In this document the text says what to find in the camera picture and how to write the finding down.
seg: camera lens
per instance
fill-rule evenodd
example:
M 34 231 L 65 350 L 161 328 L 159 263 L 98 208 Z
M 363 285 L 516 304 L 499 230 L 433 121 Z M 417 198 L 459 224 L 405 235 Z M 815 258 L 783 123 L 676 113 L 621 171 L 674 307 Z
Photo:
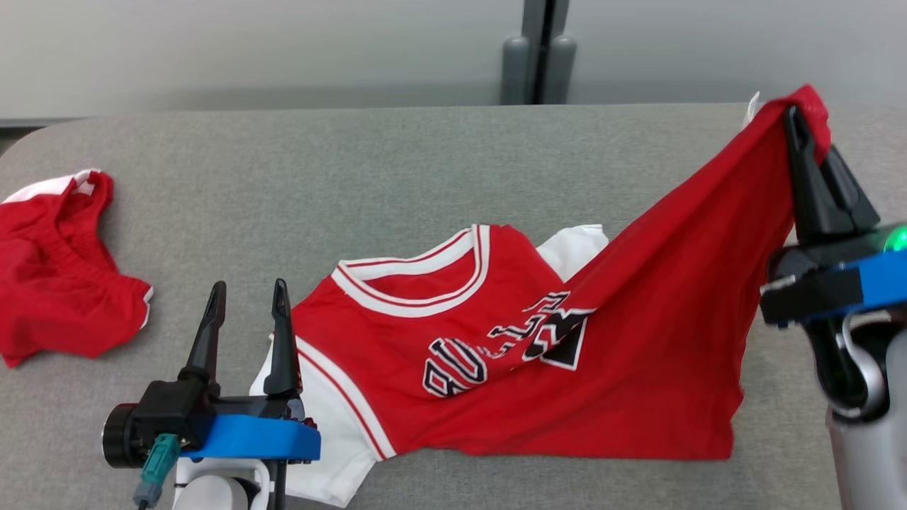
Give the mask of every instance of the camera lens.
M 104 422 L 101 446 L 104 460 L 111 467 L 141 467 L 141 440 L 132 432 L 132 410 L 135 404 L 120 404 L 113 408 Z

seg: white fabric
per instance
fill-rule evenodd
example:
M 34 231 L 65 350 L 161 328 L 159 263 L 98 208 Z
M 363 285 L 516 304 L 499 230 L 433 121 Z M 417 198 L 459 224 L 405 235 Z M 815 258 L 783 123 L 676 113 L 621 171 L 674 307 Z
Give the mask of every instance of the white fabric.
M 154 295 L 154 287 L 148 288 L 148 292 L 145 292 L 145 296 L 142 298 L 145 301 L 145 320 L 141 322 L 139 329 L 143 329 L 145 326 L 148 326 L 148 317 L 151 315 L 151 296 Z
M 459 290 L 431 299 L 401 299 L 372 289 L 366 280 L 390 274 L 428 274 L 473 253 L 475 270 L 470 280 Z M 428 317 L 464 303 L 482 287 L 488 276 L 491 253 L 491 229 L 488 225 L 473 225 L 457 232 L 431 250 L 411 259 L 341 260 L 331 278 L 353 301 L 370 309 L 395 317 Z
M 756 95 L 749 100 L 749 104 L 746 106 L 746 116 L 743 118 L 743 127 L 740 130 L 744 130 L 749 123 L 753 121 L 753 118 L 756 117 L 756 113 L 759 112 L 759 92 L 756 92 Z
M 454 236 L 446 243 L 456 241 L 456 238 Z M 566 281 L 607 244 L 608 237 L 601 225 L 580 225 L 559 230 L 537 250 L 561 280 Z M 426 254 L 431 255 L 436 250 L 438 249 L 429 250 Z M 462 252 L 461 256 L 468 251 L 462 251 L 461 247 L 458 250 Z M 297 338 L 297 347 L 307 353 L 307 356 L 318 354 L 308 350 L 311 346 L 301 338 Z M 324 361 L 319 359 L 317 363 L 323 366 Z M 271 348 L 268 348 L 268 355 L 249 390 L 250 395 L 264 395 L 265 377 L 270 373 L 270 367 Z M 348 385 L 340 386 L 346 388 L 345 394 L 320 367 L 305 356 L 299 357 L 299 368 L 302 372 L 302 400 L 306 416 L 315 420 L 318 432 L 321 433 L 321 460 L 309 465 L 288 466 L 287 494 L 346 508 L 375 462 L 382 457 L 393 456 L 395 452 L 380 430 L 380 424 L 377 427 L 370 424 L 368 426 L 371 430 L 365 430 L 362 420 L 350 405 L 350 398 L 355 398 L 355 395 L 349 395 Z M 336 380 L 338 375 L 346 376 L 341 372 L 332 373 L 331 377 Z M 362 403 L 357 402 L 356 405 L 361 408 Z M 375 438 L 377 445 L 369 438 L 369 434 Z
M 580 225 L 558 231 L 537 250 L 561 280 L 567 281 L 607 245 L 608 236 L 600 224 Z
M 75 180 L 78 184 L 78 187 L 74 190 L 74 192 L 91 195 L 92 191 L 94 191 L 94 187 L 91 184 L 87 186 L 85 186 L 84 184 L 87 181 L 88 176 L 92 172 L 100 172 L 100 170 L 96 168 L 90 168 L 88 170 L 82 170 L 75 175 L 65 175 L 63 177 L 57 177 L 55 179 L 48 179 L 47 181 L 29 184 L 23 189 L 6 197 L 6 199 L 3 200 L 2 203 L 28 201 L 36 197 L 37 195 L 60 195 L 63 194 L 64 191 L 66 191 L 66 188 L 69 187 L 70 182 L 72 182 L 73 180 Z

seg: white wall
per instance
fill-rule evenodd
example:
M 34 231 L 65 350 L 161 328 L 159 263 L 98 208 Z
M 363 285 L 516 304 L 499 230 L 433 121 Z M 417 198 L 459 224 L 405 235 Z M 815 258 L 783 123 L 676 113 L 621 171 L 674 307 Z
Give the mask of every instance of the white wall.
M 743 102 L 811 82 L 907 104 L 904 0 L 571 0 L 570 103 Z
M 494 104 L 521 0 L 3 0 L 0 125 Z

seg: gray felt surface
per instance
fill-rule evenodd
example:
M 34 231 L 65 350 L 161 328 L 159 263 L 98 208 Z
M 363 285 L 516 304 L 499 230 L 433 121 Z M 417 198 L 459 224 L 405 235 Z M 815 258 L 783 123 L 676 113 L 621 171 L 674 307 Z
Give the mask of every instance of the gray felt surface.
M 299 300 L 338 259 L 414 255 L 472 222 L 511 223 L 535 241 L 588 222 L 618 234 L 716 154 L 744 110 L 165 113 L 27 136 L 0 158 L 0 196 L 82 168 L 107 171 L 117 188 L 102 236 L 122 270 L 156 293 L 148 328 L 125 347 L 97 360 L 43 354 L 0 370 L 0 506 L 131 508 L 138 472 L 104 463 L 102 423 L 152 379 L 176 375 L 215 280 L 229 289 L 219 379 L 225 394 L 242 394 L 268 346 L 274 278 L 286 278 Z M 907 113 L 831 110 L 835 140 L 883 216 L 907 218 Z M 376 466 L 350 508 L 838 507 L 805 337 L 756 323 L 743 386 L 729 462 L 421 451 Z M 322 506 L 291 499 L 288 507 Z

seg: white tag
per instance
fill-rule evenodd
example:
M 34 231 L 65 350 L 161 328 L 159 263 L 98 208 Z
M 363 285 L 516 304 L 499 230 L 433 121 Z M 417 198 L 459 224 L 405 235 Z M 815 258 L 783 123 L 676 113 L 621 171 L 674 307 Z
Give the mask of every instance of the white tag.
M 796 283 L 796 275 L 790 275 L 779 280 L 769 281 L 765 285 L 759 288 L 759 295 L 765 296 L 766 292 L 769 290 L 778 290 L 783 289 L 784 287 L 790 287 Z
M 73 190 L 73 193 L 81 193 L 83 195 L 92 196 L 92 193 L 94 193 L 94 184 L 85 181 L 82 184 L 79 184 L 79 187 Z
M 755 117 L 756 112 L 759 111 L 758 101 L 759 92 L 756 92 L 756 95 L 753 96 L 753 99 L 749 100 L 749 105 L 746 106 L 746 117 L 743 118 L 743 127 L 740 128 L 741 131 L 744 130 L 749 125 L 749 123 L 753 121 L 753 117 Z

